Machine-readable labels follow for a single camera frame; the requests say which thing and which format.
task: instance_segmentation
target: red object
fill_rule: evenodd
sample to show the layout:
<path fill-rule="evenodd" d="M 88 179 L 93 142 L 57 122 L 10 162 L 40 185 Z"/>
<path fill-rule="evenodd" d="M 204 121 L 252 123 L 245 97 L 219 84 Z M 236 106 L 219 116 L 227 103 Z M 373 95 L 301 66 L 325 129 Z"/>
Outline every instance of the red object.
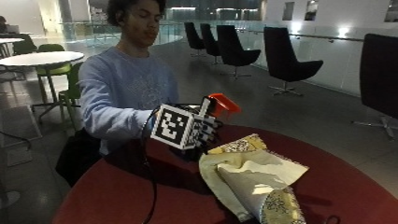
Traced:
<path fill-rule="evenodd" d="M 310 167 L 293 184 L 308 224 L 324 223 L 330 215 L 340 216 L 342 224 L 398 223 L 398 200 L 361 171 L 322 149 L 278 133 L 231 125 L 219 130 L 223 140 L 219 145 L 252 133 L 258 133 L 273 152 Z M 151 223 L 239 224 L 207 188 L 199 164 L 183 161 L 169 152 L 168 145 L 155 140 L 148 142 L 147 152 L 159 182 Z M 153 193 L 140 157 L 140 149 L 132 142 L 129 147 L 100 159 L 67 195 L 53 224 L 143 223 Z"/>
<path fill-rule="evenodd" d="M 241 111 L 240 106 L 223 93 L 213 93 L 208 97 L 217 100 L 213 117 L 219 117 L 224 110 L 227 110 L 228 117 Z"/>

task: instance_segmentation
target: man's hair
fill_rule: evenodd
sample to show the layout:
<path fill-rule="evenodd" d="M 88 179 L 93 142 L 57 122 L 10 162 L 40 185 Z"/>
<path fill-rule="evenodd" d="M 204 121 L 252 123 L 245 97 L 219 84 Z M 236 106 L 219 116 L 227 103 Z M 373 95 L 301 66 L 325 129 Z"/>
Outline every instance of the man's hair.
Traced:
<path fill-rule="evenodd" d="M 120 23 L 116 19 L 116 14 L 119 11 L 121 11 L 123 15 L 121 18 L 125 17 L 127 10 L 139 3 L 140 0 L 109 0 L 108 1 L 108 8 L 107 8 L 107 16 L 108 16 L 108 22 L 111 25 L 120 26 Z M 156 1 L 160 4 L 160 11 L 161 14 L 165 9 L 165 0 L 151 0 Z"/>

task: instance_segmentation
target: white table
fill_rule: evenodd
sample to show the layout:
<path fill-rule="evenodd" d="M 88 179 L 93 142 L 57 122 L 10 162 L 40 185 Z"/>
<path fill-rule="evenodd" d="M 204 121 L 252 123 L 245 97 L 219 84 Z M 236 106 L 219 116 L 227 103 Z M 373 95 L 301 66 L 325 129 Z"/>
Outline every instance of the white table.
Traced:
<path fill-rule="evenodd" d="M 22 42 L 24 41 L 23 38 L 0 38 L 0 55 L 2 57 L 10 57 L 10 43 Z"/>
<path fill-rule="evenodd" d="M 48 84 L 51 88 L 53 101 L 52 103 L 44 103 L 44 104 L 38 104 L 31 106 L 32 111 L 35 111 L 35 106 L 51 105 L 51 107 L 45 110 L 45 112 L 43 112 L 42 115 L 39 116 L 40 123 L 42 123 L 42 117 L 45 115 L 45 113 L 48 113 L 49 110 L 52 110 L 52 108 L 60 104 L 57 94 L 53 88 L 49 70 L 63 63 L 71 63 L 77 60 L 81 60 L 84 57 L 85 55 L 81 52 L 56 51 L 56 52 L 40 52 L 40 53 L 23 54 L 0 60 L 0 65 L 4 66 L 43 67 L 47 70 Z"/>

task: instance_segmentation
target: light blue sweater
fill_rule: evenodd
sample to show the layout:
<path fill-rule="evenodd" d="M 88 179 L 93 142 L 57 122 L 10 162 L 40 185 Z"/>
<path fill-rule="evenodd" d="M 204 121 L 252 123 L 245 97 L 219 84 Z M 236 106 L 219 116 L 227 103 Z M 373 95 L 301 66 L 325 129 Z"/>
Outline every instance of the light blue sweater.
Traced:
<path fill-rule="evenodd" d="M 92 56 L 79 72 L 87 131 L 101 138 L 107 155 L 131 139 L 141 138 L 152 110 L 179 102 L 179 86 L 171 68 L 149 55 L 133 58 L 115 47 Z"/>

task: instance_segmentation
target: black swivel chair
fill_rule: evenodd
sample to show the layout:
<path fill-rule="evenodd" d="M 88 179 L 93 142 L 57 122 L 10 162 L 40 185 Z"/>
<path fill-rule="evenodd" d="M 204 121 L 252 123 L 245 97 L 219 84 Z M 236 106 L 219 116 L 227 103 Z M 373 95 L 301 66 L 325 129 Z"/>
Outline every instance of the black swivel chair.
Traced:
<path fill-rule="evenodd" d="M 204 49 L 204 43 L 203 43 L 203 39 L 200 38 L 196 25 L 192 22 L 185 22 L 184 26 L 185 26 L 185 33 L 187 33 L 189 47 L 199 51 L 199 53 L 192 54 L 192 56 L 195 57 L 203 56 L 200 54 L 200 50 Z"/>
<path fill-rule="evenodd" d="M 217 64 L 217 56 L 220 56 L 220 49 L 219 49 L 219 42 L 216 41 L 212 33 L 212 28 L 209 23 L 201 23 L 200 24 L 200 30 L 201 30 L 201 37 L 203 37 L 203 44 L 207 48 L 208 54 L 215 56 L 215 63 Z"/>
<path fill-rule="evenodd" d="M 313 77 L 318 72 L 324 61 L 300 62 L 296 58 L 294 48 L 289 38 L 288 28 L 264 28 L 265 56 L 272 77 L 284 80 L 284 87 L 269 87 L 277 92 L 274 95 L 293 93 L 302 96 L 288 88 L 288 82 L 294 82 Z"/>
<path fill-rule="evenodd" d="M 219 49 L 221 53 L 221 59 L 225 64 L 236 67 L 236 72 L 233 73 L 235 78 L 249 77 L 250 75 L 244 75 L 237 73 L 237 68 L 240 66 L 249 65 L 256 62 L 260 56 L 260 49 L 245 50 L 240 44 L 237 30 L 235 25 L 219 25 Z"/>
<path fill-rule="evenodd" d="M 389 126 L 392 118 L 398 119 L 398 37 L 365 35 L 361 67 L 360 90 L 362 104 L 382 113 L 381 123 L 354 121 L 372 127 L 385 127 L 389 139 L 394 140 Z"/>

